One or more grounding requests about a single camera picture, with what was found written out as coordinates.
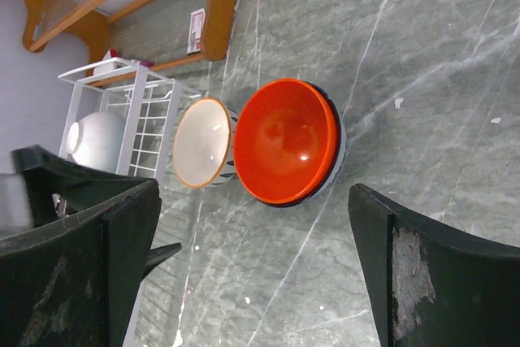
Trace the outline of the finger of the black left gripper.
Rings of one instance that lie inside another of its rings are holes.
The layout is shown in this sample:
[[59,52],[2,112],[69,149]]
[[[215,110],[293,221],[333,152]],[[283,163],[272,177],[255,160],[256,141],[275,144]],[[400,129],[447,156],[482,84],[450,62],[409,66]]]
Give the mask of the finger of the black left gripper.
[[77,212],[101,204],[141,183],[135,176],[119,176],[60,158],[39,145],[11,151],[15,172],[24,180],[33,225],[59,219],[53,196],[58,194]]
[[180,242],[151,249],[145,262],[144,277],[146,278],[157,266],[179,253],[181,250],[182,244]]

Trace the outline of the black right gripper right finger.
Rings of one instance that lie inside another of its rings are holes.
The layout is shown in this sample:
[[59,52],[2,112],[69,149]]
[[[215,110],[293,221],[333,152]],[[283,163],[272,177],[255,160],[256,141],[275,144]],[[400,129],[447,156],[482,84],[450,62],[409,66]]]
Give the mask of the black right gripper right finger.
[[519,249],[410,210],[364,184],[349,220],[382,346],[517,346]]

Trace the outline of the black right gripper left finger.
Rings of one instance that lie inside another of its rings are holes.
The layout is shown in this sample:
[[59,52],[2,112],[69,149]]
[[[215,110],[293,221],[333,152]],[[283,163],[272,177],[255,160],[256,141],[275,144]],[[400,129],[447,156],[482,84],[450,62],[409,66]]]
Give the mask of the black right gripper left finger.
[[161,208],[158,183],[1,241],[3,346],[121,346]]

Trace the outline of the white bowl with leaf pattern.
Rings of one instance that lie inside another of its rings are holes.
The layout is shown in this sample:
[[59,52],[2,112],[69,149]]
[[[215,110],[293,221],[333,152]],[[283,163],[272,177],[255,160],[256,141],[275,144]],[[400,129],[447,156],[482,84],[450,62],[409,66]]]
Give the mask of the white bowl with leaf pattern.
[[236,175],[233,147],[238,117],[215,98],[201,98],[185,111],[172,150],[174,171],[184,185],[215,187]]

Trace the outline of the orange bowl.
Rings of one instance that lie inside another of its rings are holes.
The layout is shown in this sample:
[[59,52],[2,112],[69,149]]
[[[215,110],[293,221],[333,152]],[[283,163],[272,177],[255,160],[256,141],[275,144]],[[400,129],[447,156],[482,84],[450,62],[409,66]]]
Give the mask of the orange bowl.
[[327,174],[338,131],[327,101],[303,80],[273,80],[245,104],[233,158],[245,189],[281,204],[307,195]]

